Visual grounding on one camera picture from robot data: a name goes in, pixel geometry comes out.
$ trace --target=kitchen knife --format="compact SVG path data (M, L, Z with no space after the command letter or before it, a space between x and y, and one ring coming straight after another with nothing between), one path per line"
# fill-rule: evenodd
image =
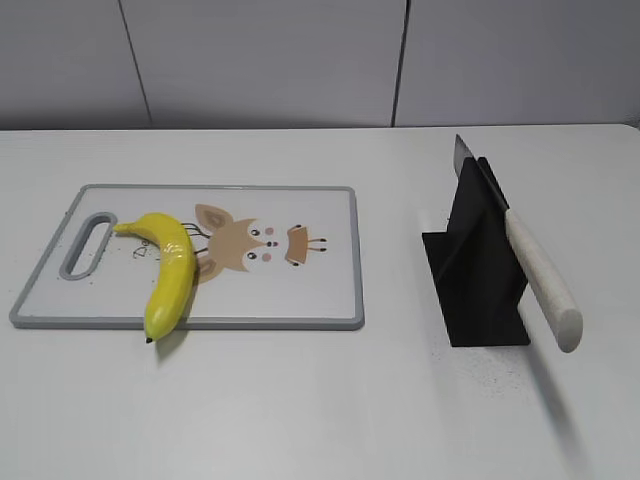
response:
M453 168L460 177L466 159L476 161L469 147L459 135L453 156ZM551 327L560 350L569 353L576 349L582 338L582 313L569 287L560 276L555 265L535 240L522 220L509 207L497 180L485 159L478 160L478 166L504 212L507 240L531 284L540 308Z

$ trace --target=black knife stand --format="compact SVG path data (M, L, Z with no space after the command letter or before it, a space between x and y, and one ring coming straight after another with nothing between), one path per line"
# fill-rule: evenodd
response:
M464 161L447 231L422 234L449 341L528 345L517 311L527 279L507 241L500 187L486 159L479 162L482 169Z

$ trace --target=table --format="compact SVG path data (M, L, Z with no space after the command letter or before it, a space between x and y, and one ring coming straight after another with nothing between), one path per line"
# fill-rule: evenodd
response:
M422 231L460 133L583 308L557 348L448 344ZM0 133L0 477L636 478L640 133L621 125ZM8 311L86 183L349 185L356 332L17 330Z

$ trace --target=yellow banana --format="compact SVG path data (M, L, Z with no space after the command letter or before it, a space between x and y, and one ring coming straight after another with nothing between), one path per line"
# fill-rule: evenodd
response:
M164 213L147 213L133 223L113 227L118 234L133 234L160 248L160 275L144 313L147 343L170 333L180 320L191 295L196 257L182 224Z

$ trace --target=cartoon ear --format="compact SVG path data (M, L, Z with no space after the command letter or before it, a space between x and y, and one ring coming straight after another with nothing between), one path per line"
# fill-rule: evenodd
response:
M209 255L198 257L198 283L208 282L217 277L222 270L224 267L218 265Z
M196 205L196 218L200 225L212 232L233 223L233 217L229 212L221 208L202 204Z

